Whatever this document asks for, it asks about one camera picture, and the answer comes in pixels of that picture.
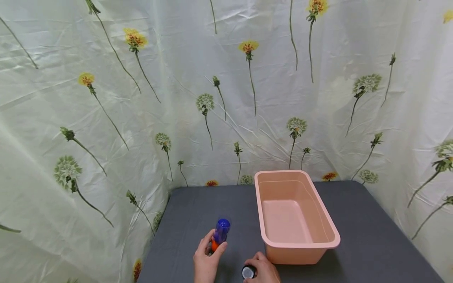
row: floral curtain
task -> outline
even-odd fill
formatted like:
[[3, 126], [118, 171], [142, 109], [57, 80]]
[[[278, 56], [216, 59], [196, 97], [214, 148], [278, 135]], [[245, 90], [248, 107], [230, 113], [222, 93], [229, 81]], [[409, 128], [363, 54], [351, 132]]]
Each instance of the floral curtain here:
[[6, 0], [0, 274], [136, 282], [176, 187], [355, 180], [453, 280], [449, 0]]

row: yellow flower print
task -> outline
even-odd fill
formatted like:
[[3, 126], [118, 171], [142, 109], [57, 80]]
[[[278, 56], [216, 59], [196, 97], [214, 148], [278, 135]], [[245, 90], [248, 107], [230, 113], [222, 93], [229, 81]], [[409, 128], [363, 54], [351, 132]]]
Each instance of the yellow flower print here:
[[219, 185], [219, 182], [216, 180], [209, 180], [206, 182], [205, 186], [207, 187], [217, 187]]
[[134, 277], [134, 283], [137, 283], [139, 280], [140, 272], [141, 272], [141, 259], [137, 259], [134, 264], [134, 270], [132, 271], [132, 275]]
[[78, 82], [83, 86], [90, 86], [94, 82], [94, 75], [90, 73], [82, 73], [79, 76]]
[[310, 0], [308, 2], [307, 11], [322, 16], [329, 6], [327, 5], [327, 0]]
[[239, 50], [245, 54], [251, 53], [253, 50], [257, 49], [260, 44], [254, 40], [246, 40], [239, 44]]
[[124, 29], [126, 43], [130, 45], [131, 48], [140, 49], [145, 47], [148, 44], [148, 40], [145, 36], [141, 35], [136, 29]]
[[323, 176], [323, 181], [330, 182], [338, 176], [337, 172], [329, 172]]
[[451, 20], [453, 20], [453, 10], [447, 10], [443, 15], [443, 23], [446, 24]]

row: hand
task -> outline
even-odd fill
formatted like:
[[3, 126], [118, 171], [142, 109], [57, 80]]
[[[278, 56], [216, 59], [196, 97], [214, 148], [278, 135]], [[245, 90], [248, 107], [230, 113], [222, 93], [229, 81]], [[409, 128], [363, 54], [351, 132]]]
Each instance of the hand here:
[[277, 269], [262, 252], [257, 252], [252, 259], [246, 260], [245, 264], [256, 268], [256, 277], [245, 279], [244, 283], [281, 283]]
[[193, 255], [193, 265], [195, 268], [194, 283], [214, 283], [219, 265], [220, 256], [227, 249], [227, 242], [223, 242], [211, 256], [209, 253], [209, 242], [213, 240], [214, 229], [209, 231], [203, 239], [201, 239], [198, 249]]

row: dandelion print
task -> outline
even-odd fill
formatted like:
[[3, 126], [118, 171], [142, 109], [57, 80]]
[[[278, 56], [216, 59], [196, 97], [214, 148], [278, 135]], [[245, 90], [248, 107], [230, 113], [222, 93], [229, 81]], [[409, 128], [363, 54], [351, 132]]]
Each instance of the dandelion print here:
[[75, 161], [74, 157], [72, 156], [62, 156], [58, 159], [57, 164], [53, 170], [55, 180], [58, 184], [62, 186], [63, 189], [68, 190], [70, 189], [72, 193], [77, 192], [80, 198], [92, 209], [99, 212], [102, 217], [104, 217], [109, 224], [113, 226], [112, 222], [107, 219], [104, 213], [97, 209], [94, 205], [92, 205], [80, 192], [79, 186], [77, 184], [77, 178], [82, 173], [82, 168], [79, 167], [77, 162]]
[[302, 170], [302, 164], [304, 163], [304, 157], [307, 153], [310, 153], [310, 148], [304, 148], [304, 154], [302, 155], [302, 161], [300, 162], [300, 170]]
[[239, 182], [241, 185], [253, 185], [253, 177], [251, 175], [243, 175]]
[[291, 158], [293, 156], [293, 149], [294, 144], [296, 142], [296, 138], [300, 137], [307, 129], [307, 122], [303, 119], [299, 119], [297, 117], [293, 117], [288, 120], [286, 123], [286, 128], [291, 131], [289, 136], [293, 138], [293, 146], [291, 147], [291, 154], [289, 155], [289, 166], [288, 170], [291, 169]]
[[329, 172], [322, 177], [322, 180], [325, 182], [330, 182], [338, 176], [337, 172]]
[[217, 88], [217, 90], [219, 90], [220, 98], [222, 98], [223, 111], [225, 112], [225, 121], [226, 121], [227, 120], [227, 109], [225, 108], [225, 102], [223, 101], [222, 92], [220, 91], [220, 81], [216, 76], [213, 76], [212, 80], [214, 81], [214, 86]]
[[137, 59], [137, 62], [139, 64], [140, 70], [142, 71], [143, 76], [145, 77], [146, 81], [148, 82], [148, 85], [151, 87], [151, 90], [154, 92], [154, 95], [157, 98], [157, 101], [160, 102], [159, 98], [157, 97], [156, 91], [154, 90], [153, 86], [148, 80], [148, 77], [146, 76], [145, 72], [143, 71], [143, 68], [140, 63], [139, 59], [139, 49], [142, 49], [145, 47], [145, 45], [148, 44], [148, 40], [146, 39], [145, 36], [141, 35], [138, 30], [136, 29], [124, 29], [125, 37], [126, 37], [126, 43], [129, 45], [129, 51], [131, 51], [133, 54], [135, 54], [135, 58]]
[[217, 34], [217, 25], [216, 25], [216, 16], [214, 14], [214, 6], [212, 5], [212, 0], [209, 0], [209, 2], [211, 2], [212, 17], [214, 18], [214, 30]]
[[158, 133], [156, 135], [156, 143], [160, 146], [162, 146], [162, 150], [167, 153], [167, 159], [169, 161], [169, 168], [170, 168], [170, 176], [171, 176], [171, 181], [173, 182], [173, 173], [171, 172], [171, 165], [170, 165], [170, 156], [169, 156], [169, 151], [171, 149], [171, 141], [170, 138], [164, 134], [164, 133]]
[[365, 183], [374, 184], [379, 181], [379, 176], [368, 169], [360, 171], [359, 178], [363, 180], [362, 185]]
[[209, 180], [205, 184], [206, 187], [217, 187], [218, 185], [219, 182], [217, 182], [216, 180]]
[[113, 127], [115, 128], [116, 132], [118, 133], [118, 135], [120, 136], [121, 140], [123, 141], [124, 145], [126, 146], [127, 150], [129, 150], [129, 147], [127, 146], [127, 143], [126, 141], [124, 140], [123, 136], [120, 134], [120, 131], [118, 130], [118, 128], [116, 127], [115, 123], [113, 123], [112, 119], [110, 118], [110, 116], [107, 114], [106, 110], [104, 109], [104, 107], [102, 106], [101, 102], [99, 101], [99, 99], [97, 98], [97, 95], [96, 95], [96, 91], [93, 87], [93, 82], [94, 82], [94, 75], [93, 74], [90, 74], [90, 73], [82, 73], [80, 76], [79, 76], [79, 79], [78, 79], [78, 83], [80, 85], [83, 85], [83, 86], [86, 86], [88, 87], [88, 89], [90, 90], [90, 93], [94, 96], [94, 98], [96, 98], [97, 102], [99, 103], [99, 105], [101, 106], [102, 108], [102, 111], [104, 111], [104, 113], [106, 114], [107, 118], [110, 120], [110, 122], [112, 123]]
[[134, 271], [132, 272], [132, 276], [134, 277], [134, 283], [137, 283], [137, 281], [139, 280], [141, 268], [142, 268], [141, 259], [137, 259], [134, 264]]
[[433, 216], [434, 213], [438, 212], [439, 210], [441, 210], [446, 205], [453, 206], [453, 196], [448, 196], [446, 199], [444, 199], [443, 200], [443, 204], [441, 206], [439, 206], [438, 208], [436, 208], [433, 212], [431, 212], [428, 215], [428, 217], [423, 221], [423, 223], [420, 225], [420, 227], [415, 232], [414, 236], [412, 237], [412, 240], [417, 237], [417, 235], [419, 234], [419, 232], [422, 229], [423, 225], [425, 225], [425, 223], [428, 222], [428, 220], [431, 218], [431, 216]]
[[0, 230], [5, 230], [5, 231], [8, 231], [8, 232], [13, 232], [13, 233], [22, 232], [21, 230], [11, 229], [11, 228], [9, 228], [7, 226], [4, 226], [4, 225], [1, 225], [1, 224], [0, 224]]
[[357, 173], [359, 173], [359, 171], [363, 168], [363, 166], [365, 166], [365, 164], [368, 162], [368, 160], [370, 160], [370, 157], [371, 157], [371, 154], [373, 153], [374, 147], [377, 144], [382, 144], [383, 141], [381, 140], [381, 137], [382, 137], [382, 132], [374, 134], [374, 139], [371, 141], [370, 154], [368, 155], [368, 158], [365, 160], [365, 162], [362, 164], [362, 166], [360, 166], [359, 170], [357, 170], [357, 172], [354, 174], [354, 176], [352, 176], [351, 180], [354, 179], [354, 177], [357, 175]]
[[259, 43], [257, 41], [253, 40], [246, 40], [239, 44], [239, 50], [244, 52], [246, 54], [246, 60], [249, 62], [249, 75], [250, 75], [250, 83], [252, 84], [252, 90], [253, 90], [253, 102], [255, 104], [255, 117], [256, 117], [256, 95], [255, 95], [255, 87], [253, 86], [253, 80], [252, 80], [252, 71], [250, 68], [250, 61], [252, 61], [252, 51], [256, 50], [259, 46]]
[[70, 141], [70, 140], [73, 140], [75, 143], [77, 143], [78, 145], [80, 145], [81, 148], [83, 148], [86, 152], [88, 152], [91, 157], [94, 158], [94, 160], [96, 161], [96, 163], [99, 165], [99, 167], [101, 167], [102, 171], [104, 172], [104, 174], [106, 175], [107, 177], [107, 173], [104, 169], [104, 167], [99, 163], [99, 161], [97, 160], [97, 158], [91, 153], [91, 151], [89, 151], [78, 139], [76, 139], [76, 134], [74, 133], [74, 131], [72, 130], [69, 130], [68, 128], [65, 128], [65, 127], [60, 127], [60, 131], [61, 133], [64, 135], [64, 137], [66, 138], [66, 141]]
[[310, 0], [308, 2], [307, 11], [310, 13], [307, 16], [307, 21], [310, 22], [310, 33], [308, 35], [308, 55], [310, 56], [310, 71], [313, 82], [313, 66], [311, 59], [311, 32], [313, 29], [313, 23], [316, 22], [318, 16], [322, 16], [328, 9], [327, 0]]
[[151, 232], [154, 234], [154, 231], [153, 231], [153, 226], [151, 225], [151, 222], [149, 221], [148, 217], [146, 216], [145, 212], [143, 211], [143, 209], [141, 209], [141, 207], [139, 206], [139, 204], [137, 203], [137, 199], [135, 197], [135, 195], [130, 191], [130, 190], [127, 190], [127, 193], [126, 193], [126, 197], [129, 198], [129, 201], [130, 203], [132, 203], [133, 205], [135, 205], [140, 211], [141, 213], [143, 213], [143, 215], [146, 217], [146, 220], [148, 221], [149, 223], [149, 226], [151, 227]]
[[390, 75], [389, 75], [389, 83], [387, 84], [387, 90], [386, 90], [386, 96], [384, 98], [384, 102], [382, 103], [381, 107], [384, 105], [384, 103], [386, 102], [386, 99], [387, 99], [387, 93], [389, 92], [389, 87], [390, 87], [390, 79], [392, 78], [392, 71], [393, 71], [393, 64], [395, 63], [396, 61], [396, 56], [395, 56], [395, 53], [392, 54], [392, 58], [390, 59]]
[[154, 220], [153, 220], [153, 229], [154, 231], [157, 232], [157, 229], [159, 228], [159, 225], [160, 225], [160, 222], [162, 220], [162, 216], [164, 215], [164, 212], [163, 211], [159, 211], [156, 216], [154, 217]]
[[291, 24], [292, 14], [293, 14], [293, 0], [291, 0], [291, 5], [289, 6], [289, 33], [291, 34], [291, 43], [293, 44], [294, 47], [294, 53], [296, 53], [296, 71], [297, 71], [297, 65], [299, 61], [297, 60], [296, 44], [294, 44], [293, 39], [293, 25]]
[[201, 111], [201, 114], [204, 115], [207, 132], [209, 133], [209, 139], [211, 140], [211, 150], [214, 150], [212, 146], [211, 131], [209, 130], [209, 127], [207, 125], [207, 113], [209, 110], [214, 109], [214, 97], [209, 93], [202, 94], [197, 98], [197, 101], [195, 101], [195, 105], [197, 106], [198, 111]]
[[434, 178], [437, 177], [442, 172], [445, 172], [449, 170], [450, 172], [453, 172], [453, 154], [451, 152], [451, 147], [453, 146], [453, 139], [447, 139], [444, 142], [442, 142], [439, 146], [436, 147], [436, 153], [439, 158], [443, 158], [441, 160], [438, 160], [436, 162], [432, 163], [432, 166], [435, 167], [436, 172], [429, 177], [428, 180], [426, 180], [423, 185], [421, 185], [418, 189], [415, 190], [415, 192], [412, 194], [412, 197], [410, 198], [409, 204], [407, 207], [409, 208], [410, 204], [414, 200], [415, 195], [420, 192], [421, 189], [423, 189], [426, 184], [431, 182]]
[[0, 17], [0, 22], [2, 22], [6, 29], [10, 32], [10, 34], [14, 37], [14, 39], [17, 41], [17, 43], [19, 44], [19, 46], [22, 48], [22, 50], [25, 52], [25, 54], [27, 54], [28, 58], [30, 59], [30, 61], [32, 62], [33, 66], [35, 67], [35, 69], [39, 69], [38, 68], [38, 65], [36, 65], [36, 63], [33, 61], [33, 59], [31, 58], [30, 54], [27, 52], [27, 50], [25, 49], [25, 47], [22, 45], [22, 43], [20, 43], [19, 39], [16, 37], [16, 35], [13, 33], [13, 31], [10, 29], [10, 27], [5, 23], [5, 21]]
[[184, 160], [179, 160], [178, 161], [178, 166], [179, 166], [179, 170], [181, 171], [181, 175], [183, 176], [184, 180], [186, 181], [186, 186], [189, 187], [189, 185], [187, 184], [186, 176], [184, 176], [184, 173], [183, 173], [183, 171], [181, 169], [181, 165], [183, 165], [183, 164], [184, 164]]
[[239, 176], [241, 175], [241, 156], [239, 155], [242, 152], [242, 149], [239, 148], [239, 142], [234, 143], [234, 152], [237, 155], [237, 158], [239, 159], [239, 173], [237, 175], [237, 185], [239, 185]]
[[453, 20], [453, 10], [447, 10], [443, 15], [443, 23], [446, 24], [451, 20]]
[[112, 42], [110, 42], [110, 38], [109, 38], [109, 35], [107, 34], [107, 31], [106, 31], [106, 28], [104, 27], [104, 23], [102, 22], [101, 18], [99, 18], [98, 14], [101, 13], [101, 11], [96, 8], [96, 6], [93, 4], [92, 0], [85, 0], [85, 2], [87, 3], [88, 5], [88, 10], [89, 10], [89, 14], [94, 14], [96, 16], [96, 18], [99, 20], [99, 23], [101, 23], [101, 26], [102, 26], [102, 29], [104, 30], [104, 33], [107, 37], [107, 41], [109, 42], [109, 45], [110, 47], [112, 48], [113, 50], [113, 53], [115, 53], [115, 56], [116, 56], [116, 59], [118, 60], [118, 62], [120, 63], [121, 67], [123, 68], [123, 70], [126, 72], [126, 74], [134, 81], [135, 85], [137, 86], [137, 88], [139, 89], [139, 92], [141, 94], [141, 89], [139, 87], [139, 84], [137, 83], [137, 81], [134, 79], [134, 77], [126, 70], [126, 68], [124, 67], [123, 65], [123, 62], [121, 62], [120, 60], [120, 57], [118, 56], [118, 53], [116, 52], [116, 50], [113, 48], [113, 45], [112, 45]]
[[352, 124], [352, 117], [354, 116], [354, 110], [356, 109], [356, 105], [357, 105], [357, 102], [359, 101], [359, 98], [361, 98], [362, 95], [364, 95], [366, 93], [377, 91], [377, 88], [379, 86], [379, 83], [381, 82], [381, 79], [382, 79], [382, 77], [377, 74], [362, 76], [362, 77], [356, 79], [356, 82], [354, 83], [354, 88], [352, 90], [352, 93], [354, 94], [354, 97], [356, 98], [356, 102], [354, 103], [354, 107], [352, 108], [351, 121], [349, 122], [346, 136], [349, 133], [349, 128], [351, 127], [351, 124]]

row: black bottle cap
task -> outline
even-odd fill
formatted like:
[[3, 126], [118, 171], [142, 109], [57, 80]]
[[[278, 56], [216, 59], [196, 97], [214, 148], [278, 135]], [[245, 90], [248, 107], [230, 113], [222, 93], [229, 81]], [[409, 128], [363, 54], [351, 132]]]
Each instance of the black bottle cap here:
[[255, 278], [256, 277], [256, 268], [253, 265], [246, 265], [242, 268], [242, 278]]

